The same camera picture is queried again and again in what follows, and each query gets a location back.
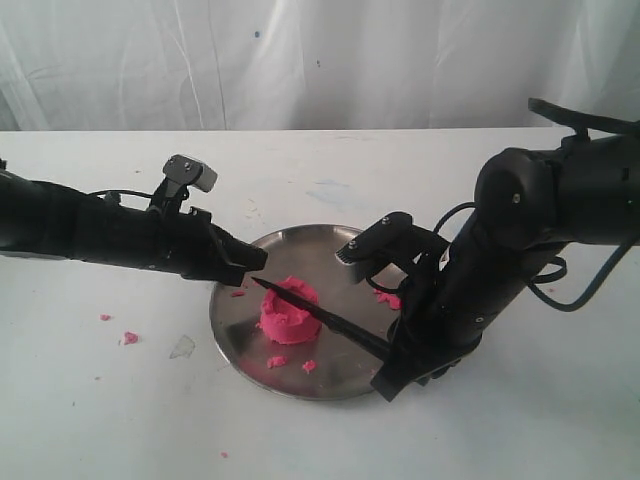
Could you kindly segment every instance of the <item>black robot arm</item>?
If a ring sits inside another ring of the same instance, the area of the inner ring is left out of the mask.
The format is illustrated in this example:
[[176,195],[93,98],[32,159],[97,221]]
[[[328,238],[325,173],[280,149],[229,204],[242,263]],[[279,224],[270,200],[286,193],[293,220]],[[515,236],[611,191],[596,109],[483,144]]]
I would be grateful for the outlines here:
[[[217,175],[197,160],[175,155],[153,195],[130,191],[85,194],[25,180],[0,169],[0,253],[68,258],[180,274],[192,280],[240,285],[261,270],[266,253],[211,223],[196,208],[180,213],[188,187],[213,187]],[[120,193],[151,199],[147,210],[120,205]]]
[[[396,212],[337,253],[356,281],[375,285],[372,277],[389,263],[407,274],[397,289],[401,314],[387,332],[389,353],[372,380],[388,400],[413,381],[424,385],[443,375],[471,353],[525,287],[560,310],[580,308],[640,241],[640,124],[535,99],[530,108],[574,128],[575,135],[557,150],[509,148],[489,160],[474,202],[463,205],[475,212],[453,242]],[[616,135],[591,140],[590,128]],[[565,305],[536,284],[566,273],[557,254],[570,242],[619,247],[585,293]],[[541,275],[549,264],[559,269]]]

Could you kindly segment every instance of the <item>white curtain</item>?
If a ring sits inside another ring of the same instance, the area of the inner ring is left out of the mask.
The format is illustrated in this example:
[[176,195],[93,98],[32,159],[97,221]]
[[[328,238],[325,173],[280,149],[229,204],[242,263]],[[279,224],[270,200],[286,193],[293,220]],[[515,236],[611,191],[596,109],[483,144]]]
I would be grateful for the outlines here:
[[640,118],[639,0],[0,0],[0,129]]

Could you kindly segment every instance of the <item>white tabletop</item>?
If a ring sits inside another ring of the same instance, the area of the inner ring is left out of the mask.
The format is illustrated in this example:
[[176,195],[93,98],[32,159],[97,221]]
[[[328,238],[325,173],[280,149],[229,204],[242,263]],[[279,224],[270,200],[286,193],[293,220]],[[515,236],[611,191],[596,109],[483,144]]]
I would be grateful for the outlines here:
[[[366,227],[394,210],[432,227],[472,199],[492,155],[555,148],[563,134],[2,133],[0,156],[30,179],[152,191],[169,156],[193,155],[220,178],[191,204],[250,241],[305,223]],[[569,275],[553,295],[573,300],[610,251],[567,249]],[[251,384],[216,349],[207,283],[0,257],[0,476],[639,478],[639,262],[630,253],[574,314],[524,292],[470,357],[388,404],[376,394],[299,401]],[[125,330],[140,343],[119,346]],[[193,354],[169,359],[182,335]]]

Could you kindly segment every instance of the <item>white backdrop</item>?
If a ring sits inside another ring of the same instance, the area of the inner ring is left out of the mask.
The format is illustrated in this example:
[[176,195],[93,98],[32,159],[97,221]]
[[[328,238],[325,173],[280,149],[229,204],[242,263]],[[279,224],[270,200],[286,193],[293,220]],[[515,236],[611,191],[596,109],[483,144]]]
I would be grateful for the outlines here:
[[639,0],[0,0],[0,129],[640,118]]

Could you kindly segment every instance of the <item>metal plate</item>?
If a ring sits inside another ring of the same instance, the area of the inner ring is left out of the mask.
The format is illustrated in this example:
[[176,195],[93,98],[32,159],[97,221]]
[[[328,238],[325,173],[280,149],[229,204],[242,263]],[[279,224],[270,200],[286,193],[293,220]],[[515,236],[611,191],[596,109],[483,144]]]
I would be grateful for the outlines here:
[[[334,255],[358,233],[350,227],[304,225],[269,234],[253,242],[269,253],[258,276],[272,282],[289,275],[301,278],[316,289],[321,307],[384,337],[398,312],[377,303],[365,282],[352,285],[348,267]],[[395,286],[401,278],[400,270],[389,267],[376,280]],[[256,323],[266,292],[248,277],[245,284],[246,295],[241,297],[231,296],[237,287],[216,284],[209,307],[218,347],[240,373],[273,392],[310,400],[344,399],[372,390],[369,382],[381,362],[324,326],[315,341],[301,345],[280,345],[265,337]],[[267,359],[275,355],[289,361],[268,369]],[[307,360],[317,364],[309,374],[302,369]]]

